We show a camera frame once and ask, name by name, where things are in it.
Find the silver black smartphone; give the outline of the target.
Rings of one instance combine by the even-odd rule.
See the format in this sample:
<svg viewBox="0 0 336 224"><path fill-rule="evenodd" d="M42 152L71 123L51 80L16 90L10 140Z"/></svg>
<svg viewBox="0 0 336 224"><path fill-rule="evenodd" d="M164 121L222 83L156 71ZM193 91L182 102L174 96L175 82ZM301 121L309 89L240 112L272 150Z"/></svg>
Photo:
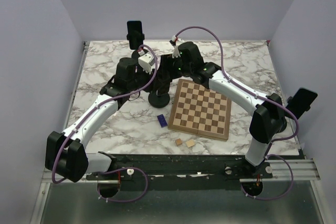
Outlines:
<svg viewBox="0 0 336 224"><path fill-rule="evenodd" d="M172 78L170 76L171 60L171 54L161 55L160 57L160 66L154 78L152 90L157 96L161 96L169 92L170 84L172 82Z"/></svg>

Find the blue phone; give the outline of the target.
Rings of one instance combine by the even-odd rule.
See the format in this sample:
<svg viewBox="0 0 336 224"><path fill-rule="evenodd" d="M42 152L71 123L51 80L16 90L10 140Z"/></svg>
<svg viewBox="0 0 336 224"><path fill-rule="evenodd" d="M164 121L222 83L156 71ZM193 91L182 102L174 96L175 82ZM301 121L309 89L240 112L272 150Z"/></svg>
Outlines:
<svg viewBox="0 0 336 224"><path fill-rule="evenodd" d="M294 96L287 99L286 108L298 120L305 112L309 111L311 104L317 98L318 94L306 88L299 88Z"/></svg>

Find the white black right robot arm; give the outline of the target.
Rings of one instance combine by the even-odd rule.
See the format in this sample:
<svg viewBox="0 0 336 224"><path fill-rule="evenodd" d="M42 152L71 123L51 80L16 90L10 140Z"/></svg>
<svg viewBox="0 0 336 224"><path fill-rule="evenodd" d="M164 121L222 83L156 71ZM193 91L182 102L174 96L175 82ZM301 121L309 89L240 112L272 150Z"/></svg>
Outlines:
<svg viewBox="0 0 336 224"><path fill-rule="evenodd" d="M249 127L252 141L241 171L246 177L255 177L260 172L260 164L270 149L274 135L287 127L286 108L280 96L258 93L229 76L223 66L205 62L198 46L191 41L171 40L170 43L174 47L170 70L179 77L189 77L196 84L226 96L252 116Z"/></svg>

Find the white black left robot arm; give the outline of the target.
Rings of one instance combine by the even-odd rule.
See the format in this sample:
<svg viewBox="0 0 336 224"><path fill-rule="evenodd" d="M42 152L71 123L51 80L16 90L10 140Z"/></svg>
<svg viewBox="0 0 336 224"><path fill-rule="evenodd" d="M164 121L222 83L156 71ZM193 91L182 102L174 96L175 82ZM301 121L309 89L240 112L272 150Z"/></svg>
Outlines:
<svg viewBox="0 0 336 224"><path fill-rule="evenodd" d="M47 137L45 167L59 184L68 179L78 182L83 175L99 173L104 179L116 175L112 157L98 152L87 154L86 147L102 124L114 115L133 94L148 91L158 71L158 59L145 54L138 59L121 58L116 73L101 88L96 100L75 123Z"/></svg>

